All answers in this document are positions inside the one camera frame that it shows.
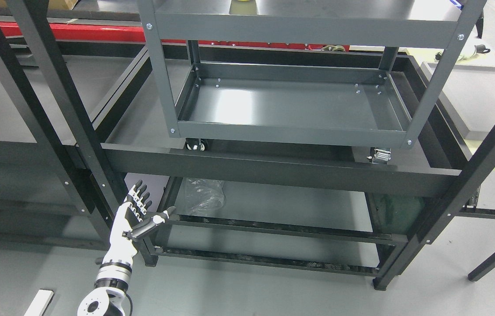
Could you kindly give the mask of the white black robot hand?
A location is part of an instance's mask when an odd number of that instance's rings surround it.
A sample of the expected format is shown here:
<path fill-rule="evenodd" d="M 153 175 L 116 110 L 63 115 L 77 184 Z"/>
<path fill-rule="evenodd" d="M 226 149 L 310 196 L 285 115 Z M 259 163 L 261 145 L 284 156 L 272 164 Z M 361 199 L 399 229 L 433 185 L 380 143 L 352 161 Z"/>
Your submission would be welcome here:
<path fill-rule="evenodd" d="M 138 251 L 137 243 L 165 224 L 177 209 L 170 206 L 162 212 L 148 214 L 148 208 L 152 205 L 149 196 L 143 180 L 129 189 L 117 209 L 109 236 L 109 249 L 101 261 L 102 265 L 115 262 L 132 267 Z"/>

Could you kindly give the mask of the white robot forearm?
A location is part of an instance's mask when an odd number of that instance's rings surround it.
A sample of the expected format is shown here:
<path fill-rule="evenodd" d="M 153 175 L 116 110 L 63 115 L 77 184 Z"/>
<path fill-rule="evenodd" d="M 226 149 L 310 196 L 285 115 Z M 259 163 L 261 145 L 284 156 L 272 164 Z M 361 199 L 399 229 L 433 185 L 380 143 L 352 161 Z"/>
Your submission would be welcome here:
<path fill-rule="evenodd" d="M 77 316 L 125 316 L 123 302 L 132 274 L 132 264 L 122 261 L 104 262 L 94 288 L 77 307 Z"/>

